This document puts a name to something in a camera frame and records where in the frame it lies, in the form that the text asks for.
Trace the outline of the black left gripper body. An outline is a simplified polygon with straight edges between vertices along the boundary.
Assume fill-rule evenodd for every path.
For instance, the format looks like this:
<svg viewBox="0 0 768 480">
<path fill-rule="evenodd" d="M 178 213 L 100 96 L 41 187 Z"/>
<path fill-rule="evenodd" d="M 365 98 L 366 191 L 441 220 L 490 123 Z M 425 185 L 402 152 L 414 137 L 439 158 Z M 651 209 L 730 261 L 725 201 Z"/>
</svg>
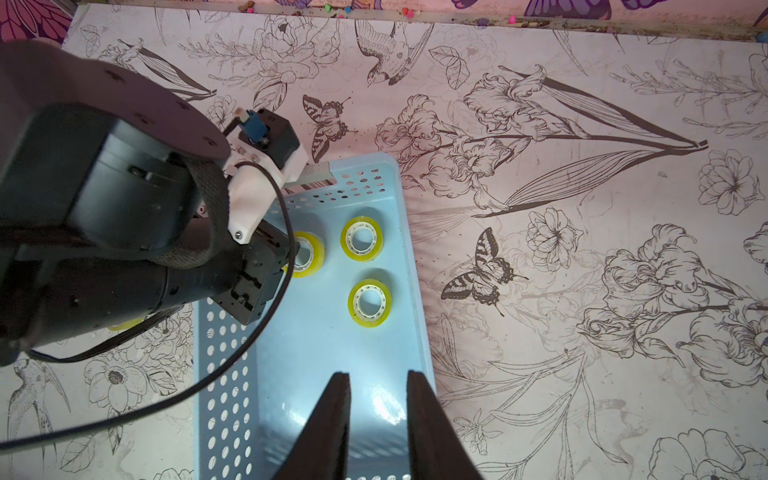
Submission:
<svg viewBox="0 0 768 480">
<path fill-rule="evenodd" d="M 228 237 L 204 265 L 168 268 L 161 307 L 210 298 L 241 324 L 252 324 L 274 298 L 288 257 L 287 234 L 263 221 L 247 244 Z"/>
</svg>

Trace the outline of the yellow tape roll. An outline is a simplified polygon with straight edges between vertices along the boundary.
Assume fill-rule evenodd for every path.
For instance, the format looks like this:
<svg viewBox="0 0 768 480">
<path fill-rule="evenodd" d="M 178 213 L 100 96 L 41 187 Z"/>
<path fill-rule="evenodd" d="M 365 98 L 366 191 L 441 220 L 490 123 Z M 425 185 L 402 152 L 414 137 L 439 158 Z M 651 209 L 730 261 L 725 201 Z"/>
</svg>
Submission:
<svg viewBox="0 0 768 480">
<path fill-rule="evenodd" d="M 357 262 L 372 261 L 383 249 L 381 227 L 370 217 L 354 217 L 342 229 L 340 245 L 348 258 Z"/>
<path fill-rule="evenodd" d="M 356 324 L 376 328 L 389 317 L 393 300 L 384 283 L 366 279 L 352 288 L 347 305 L 349 315 Z"/>
<path fill-rule="evenodd" d="M 294 234 L 297 254 L 294 262 L 293 277 L 306 278 L 315 275 L 323 267 L 325 246 L 321 238 L 311 232 L 298 231 Z"/>
</svg>

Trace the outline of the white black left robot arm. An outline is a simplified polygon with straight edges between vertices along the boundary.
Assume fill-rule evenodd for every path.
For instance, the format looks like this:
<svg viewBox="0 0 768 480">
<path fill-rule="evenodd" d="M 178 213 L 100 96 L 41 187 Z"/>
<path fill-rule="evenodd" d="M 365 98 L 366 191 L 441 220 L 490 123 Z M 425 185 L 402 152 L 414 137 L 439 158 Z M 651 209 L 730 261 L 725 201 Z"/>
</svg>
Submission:
<svg viewBox="0 0 768 480">
<path fill-rule="evenodd" d="M 3 44 L 2 364 L 207 298 L 256 322 L 288 260 L 266 215 L 308 159 L 271 111 L 219 128 L 128 69 Z"/>
</svg>

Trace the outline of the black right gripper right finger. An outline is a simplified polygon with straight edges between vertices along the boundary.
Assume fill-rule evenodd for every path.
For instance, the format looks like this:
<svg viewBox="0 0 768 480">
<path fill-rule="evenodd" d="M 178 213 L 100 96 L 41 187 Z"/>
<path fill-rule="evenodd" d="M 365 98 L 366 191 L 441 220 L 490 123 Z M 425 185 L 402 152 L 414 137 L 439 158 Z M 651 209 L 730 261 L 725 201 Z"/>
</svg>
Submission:
<svg viewBox="0 0 768 480">
<path fill-rule="evenodd" d="M 412 479 L 477 479 L 471 462 L 422 372 L 407 375 L 407 430 Z"/>
</svg>

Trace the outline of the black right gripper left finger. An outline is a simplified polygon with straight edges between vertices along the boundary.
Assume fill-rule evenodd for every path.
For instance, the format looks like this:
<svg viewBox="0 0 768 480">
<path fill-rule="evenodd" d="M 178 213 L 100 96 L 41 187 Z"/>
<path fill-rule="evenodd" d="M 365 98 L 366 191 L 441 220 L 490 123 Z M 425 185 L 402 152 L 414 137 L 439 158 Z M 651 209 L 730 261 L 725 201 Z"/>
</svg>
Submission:
<svg viewBox="0 0 768 480">
<path fill-rule="evenodd" d="M 346 479 L 350 410 L 349 375 L 334 373 L 273 479 Z"/>
</svg>

